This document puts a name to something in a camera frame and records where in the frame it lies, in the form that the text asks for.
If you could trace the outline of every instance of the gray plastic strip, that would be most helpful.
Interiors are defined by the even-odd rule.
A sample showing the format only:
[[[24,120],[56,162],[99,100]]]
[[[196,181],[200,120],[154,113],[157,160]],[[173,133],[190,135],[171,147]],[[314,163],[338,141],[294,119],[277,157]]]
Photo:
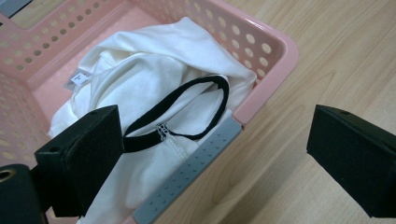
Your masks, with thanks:
[[[241,132],[232,118],[220,126],[148,198],[134,210],[139,224],[153,222]]]
[[[32,0],[0,0],[0,12],[7,17],[12,17]]]

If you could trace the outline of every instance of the pink laundry basket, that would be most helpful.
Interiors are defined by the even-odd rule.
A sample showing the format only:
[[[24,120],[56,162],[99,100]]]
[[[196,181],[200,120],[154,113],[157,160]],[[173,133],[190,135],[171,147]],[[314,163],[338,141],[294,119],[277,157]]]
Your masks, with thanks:
[[[233,112],[246,125],[297,63],[289,37],[220,0],[67,0],[29,29],[0,14],[0,166],[36,165],[33,155],[49,141],[52,115],[72,94],[63,85],[90,48],[117,31],[186,16],[257,74],[255,88]],[[50,223],[76,220],[48,217]]]

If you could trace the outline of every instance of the table surface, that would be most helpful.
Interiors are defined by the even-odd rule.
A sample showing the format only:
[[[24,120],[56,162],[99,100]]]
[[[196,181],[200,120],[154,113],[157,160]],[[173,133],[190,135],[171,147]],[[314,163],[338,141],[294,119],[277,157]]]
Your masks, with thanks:
[[[157,223],[396,223],[369,218],[306,153],[317,104],[396,133],[396,1],[226,2],[290,36],[300,60]]]

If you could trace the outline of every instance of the white garment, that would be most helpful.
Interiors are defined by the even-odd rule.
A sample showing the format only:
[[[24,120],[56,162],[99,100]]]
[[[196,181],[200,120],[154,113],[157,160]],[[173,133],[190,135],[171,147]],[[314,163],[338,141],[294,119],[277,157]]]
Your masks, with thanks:
[[[118,105],[121,129],[144,115],[180,85],[207,74],[226,77],[227,107],[235,109],[251,91],[256,76],[188,18],[134,32],[118,32],[95,46],[78,68],[92,79],[76,88],[54,115],[49,135],[56,136],[89,111]],[[164,115],[131,133],[140,135],[168,122],[175,133],[200,133],[212,120],[223,95],[214,85],[190,88]],[[231,116],[228,110],[222,119]],[[147,150],[123,154],[81,223],[120,223],[199,146],[168,135]]]

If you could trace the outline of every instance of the black elastic band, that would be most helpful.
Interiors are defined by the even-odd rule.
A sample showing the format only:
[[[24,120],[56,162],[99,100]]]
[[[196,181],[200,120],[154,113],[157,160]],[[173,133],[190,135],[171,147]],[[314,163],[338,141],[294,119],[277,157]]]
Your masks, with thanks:
[[[140,135],[140,136],[132,136],[132,137],[126,136],[126,135],[150,124],[154,120],[158,119],[175,103],[175,101],[188,88],[190,88],[196,84],[206,83],[206,82],[213,82],[213,83],[218,84],[219,89],[223,90],[223,99],[222,99],[222,102],[221,102],[219,109],[216,112],[215,116],[213,117],[213,119],[210,121],[209,125],[206,127],[206,129],[202,133],[193,134],[193,135],[173,133],[172,131],[167,130],[166,127],[163,125],[162,126],[163,131],[161,131],[161,130],[159,130],[159,128],[157,128],[157,130],[152,133],[148,133],[148,134],[144,134],[144,135]],[[154,107],[152,107],[145,115],[143,115],[142,117],[137,119],[134,123],[132,123],[128,127],[128,129],[126,130],[124,137],[123,137],[125,151],[126,152],[136,152],[136,151],[144,150],[149,147],[154,147],[155,145],[161,143],[161,141],[164,138],[164,136],[161,135],[161,132],[169,132],[172,135],[184,136],[184,137],[189,138],[190,140],[198,140],[198,139],[204,137],[219,122],[222,114],[225,111],[225,107],[226,107],[227,101],[228,101],[229,92],[230,92],[230,90],[229,90],[227,80],[225,80],[223,77],[220,77],[220,76],[199,77],[199,78],[196,78],[190,82],[187,82],[186,84],[180,86],[179,88],[177,88],[176,90],[174,90],[170,94],[168,94],[163,100],[161,100],[158,104],[156,104]]]

